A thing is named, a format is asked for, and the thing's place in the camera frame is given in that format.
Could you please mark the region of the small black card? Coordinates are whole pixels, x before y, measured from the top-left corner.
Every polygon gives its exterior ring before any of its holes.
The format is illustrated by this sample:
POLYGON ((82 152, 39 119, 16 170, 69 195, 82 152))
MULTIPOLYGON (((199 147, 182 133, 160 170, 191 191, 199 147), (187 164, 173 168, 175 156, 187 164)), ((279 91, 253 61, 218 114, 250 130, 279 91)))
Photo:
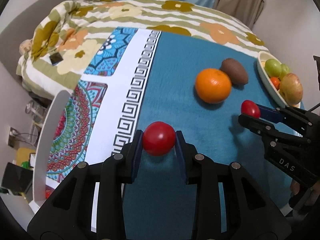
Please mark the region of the small black card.
POLYGON ((61 61, 63 61, 63 57, 59 52, 50 55, 49 59, 51 61, 52 66, 55 66, 61 61))

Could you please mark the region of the green apple left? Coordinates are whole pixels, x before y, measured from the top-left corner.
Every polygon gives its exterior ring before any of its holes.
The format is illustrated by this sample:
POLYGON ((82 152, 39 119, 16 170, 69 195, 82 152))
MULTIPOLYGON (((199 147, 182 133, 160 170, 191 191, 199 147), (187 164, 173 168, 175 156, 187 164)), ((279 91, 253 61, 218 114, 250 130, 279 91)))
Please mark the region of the green apple left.
POLYGON ((264 70, 269 77, 280 77, 282 68, 276 59, 268 59, 265 61, 264 70))

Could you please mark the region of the orange tangerine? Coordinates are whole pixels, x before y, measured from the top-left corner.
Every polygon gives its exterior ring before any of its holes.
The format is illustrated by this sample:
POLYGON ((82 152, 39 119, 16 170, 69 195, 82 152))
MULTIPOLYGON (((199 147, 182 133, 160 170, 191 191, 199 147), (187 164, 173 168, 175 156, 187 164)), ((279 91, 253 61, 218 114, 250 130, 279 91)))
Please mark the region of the orange tangerine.
POLYGON ((276 90, 279 90, 280 80, 277 77, 271 77, 270 81, 276 90))

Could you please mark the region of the wall power outlet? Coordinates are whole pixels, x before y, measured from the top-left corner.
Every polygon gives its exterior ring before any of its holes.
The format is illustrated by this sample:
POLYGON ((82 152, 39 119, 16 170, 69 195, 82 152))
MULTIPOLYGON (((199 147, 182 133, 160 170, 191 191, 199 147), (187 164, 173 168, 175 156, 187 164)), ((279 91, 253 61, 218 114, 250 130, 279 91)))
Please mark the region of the wall power outlet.
POLYGON ((9 127, 8 140, 7 140, 7 145, 9 147, 14 148, 15 140, 16 140, 17 136, 18 136, 18 131, 10 126, 9 127))

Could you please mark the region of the blue patterned cloth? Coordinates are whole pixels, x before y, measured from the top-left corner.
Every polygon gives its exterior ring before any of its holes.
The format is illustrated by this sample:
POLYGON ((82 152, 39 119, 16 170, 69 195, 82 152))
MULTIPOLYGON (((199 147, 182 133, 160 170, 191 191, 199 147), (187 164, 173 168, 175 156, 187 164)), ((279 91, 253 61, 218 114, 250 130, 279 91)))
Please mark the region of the blue patterned cloth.
POLYGON ((97 52, 124 47, 113 74, 82 76, 61 116, 80 125, 84 154, 28 226, 36 239, 286 239, 277 207, 283 171, 264 169, 261 136, 238 122, 241 104, 279 108, 258 80, 256 60, 230 48, 147 29, 118 28, 97 52), (224 59, 239 61, 248 84, 218 104, 202 101, 195 79, 224 59), (175 146, 144 149, 138 175, 123 184, 121 150, 138 129, 162 121, 196 147, 197 184, 182 180, 175 146))

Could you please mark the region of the red-yellow apple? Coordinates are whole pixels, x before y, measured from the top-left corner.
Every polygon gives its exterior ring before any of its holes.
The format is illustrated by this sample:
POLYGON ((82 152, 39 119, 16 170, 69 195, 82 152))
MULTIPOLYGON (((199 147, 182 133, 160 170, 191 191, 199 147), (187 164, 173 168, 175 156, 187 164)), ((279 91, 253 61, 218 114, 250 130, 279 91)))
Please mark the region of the red-yellow apple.
POLYGON ((279 93, 289 105, 297 105, 303 98, 303 86, 296 74, 286 74, 279 86, 279 93))

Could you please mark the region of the green apple right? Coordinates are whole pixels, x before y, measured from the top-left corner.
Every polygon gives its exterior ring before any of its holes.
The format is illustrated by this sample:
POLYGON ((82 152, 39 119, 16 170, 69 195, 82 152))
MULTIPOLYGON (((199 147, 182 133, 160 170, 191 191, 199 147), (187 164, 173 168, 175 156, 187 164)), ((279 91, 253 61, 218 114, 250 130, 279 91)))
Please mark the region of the green apple right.
POLYGON ((280 66, 281 66, 281 74, 279 76, 279 79, 282 80, 285 75, 287 75, 287 74, 289 74, 291 72, 291 70, 288 67, 288 65, 286 65, 284 63, 282 63, 280 66))

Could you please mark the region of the floral striped quilt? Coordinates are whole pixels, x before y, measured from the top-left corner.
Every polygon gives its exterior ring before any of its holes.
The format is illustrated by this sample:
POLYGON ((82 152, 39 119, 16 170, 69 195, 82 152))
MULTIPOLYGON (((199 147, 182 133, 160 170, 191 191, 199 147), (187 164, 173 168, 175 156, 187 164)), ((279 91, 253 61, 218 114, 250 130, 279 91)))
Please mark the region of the floral striped quilt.
POLYGON ((17 63, 22 87, 52 99, 72 91, 92 57, 117 27, 161 30, 227 46, 257 57, 264 42, 240 20, 175 0, 72 0, 55 6, 35 28, 17 63), (50 55, 63 61, 52 66, 50 55))

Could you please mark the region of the green apple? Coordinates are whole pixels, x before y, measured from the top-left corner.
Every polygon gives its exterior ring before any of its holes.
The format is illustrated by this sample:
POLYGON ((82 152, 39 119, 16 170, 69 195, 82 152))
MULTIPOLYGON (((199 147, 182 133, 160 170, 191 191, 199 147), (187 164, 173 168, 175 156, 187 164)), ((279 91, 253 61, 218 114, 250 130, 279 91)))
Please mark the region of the green apple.
POLYGON ((265 61, 264 70, 269 77, 280 77, 282 68, 276 59, 268 59, 265 61))
POLYGON ((281 74, 279 76, 279 79, 282 80, 285 75, 287 75, 287 74, 289 74, 291 72, 291 70, 288 67, 288 65, 286 65, 284 63, 282 63, 280 66, 281 66, 281 74))

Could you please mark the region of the large orange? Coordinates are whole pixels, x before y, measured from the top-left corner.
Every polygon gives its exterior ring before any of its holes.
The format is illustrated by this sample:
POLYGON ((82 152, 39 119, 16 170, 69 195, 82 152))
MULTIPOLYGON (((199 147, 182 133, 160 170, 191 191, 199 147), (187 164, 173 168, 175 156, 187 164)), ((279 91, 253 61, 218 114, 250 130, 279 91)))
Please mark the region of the large orange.
POLYGON ((223 71, 207 68, 197 75, 195 90, 198 97, 205 103, 218 104, 229 97, 232 83, 223 71))

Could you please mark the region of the grey headboard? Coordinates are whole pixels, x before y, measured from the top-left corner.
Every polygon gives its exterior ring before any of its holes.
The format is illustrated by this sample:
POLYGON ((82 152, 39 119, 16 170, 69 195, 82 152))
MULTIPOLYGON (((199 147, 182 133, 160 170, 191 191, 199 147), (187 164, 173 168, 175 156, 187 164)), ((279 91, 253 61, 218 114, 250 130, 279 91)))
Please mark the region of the grey headboard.
POLYGON ((38 0, 15 17, 1 32, 1 63, 15 73, 20 58, 19 45, 33 37, 37 25, 59 3, 66 0, 38 0))

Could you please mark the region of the brown kiwi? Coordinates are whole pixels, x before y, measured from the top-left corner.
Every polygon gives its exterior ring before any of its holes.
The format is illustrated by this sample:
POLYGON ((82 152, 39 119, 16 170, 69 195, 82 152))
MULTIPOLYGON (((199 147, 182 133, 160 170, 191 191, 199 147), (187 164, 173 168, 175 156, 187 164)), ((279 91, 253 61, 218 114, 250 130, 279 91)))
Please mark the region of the brown kiwi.
POLYGON ((232 58, 224 59, 220 70, 228 75, 232 84, 237 86, 248 84, 248 74, 239 61, 232 58))

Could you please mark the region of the cream yellow plate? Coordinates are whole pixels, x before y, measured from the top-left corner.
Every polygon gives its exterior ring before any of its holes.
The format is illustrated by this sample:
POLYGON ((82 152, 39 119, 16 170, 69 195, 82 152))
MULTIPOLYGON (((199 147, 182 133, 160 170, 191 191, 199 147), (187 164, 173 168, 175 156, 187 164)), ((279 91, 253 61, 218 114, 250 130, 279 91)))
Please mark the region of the cream yellow plate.
POLYGON ((257 70, 268 93, 280 107, 290 105, 300 108, 303 86, 299 77, 290 72, 287 65, 281 64, 270 53, 260 51, 257 70))

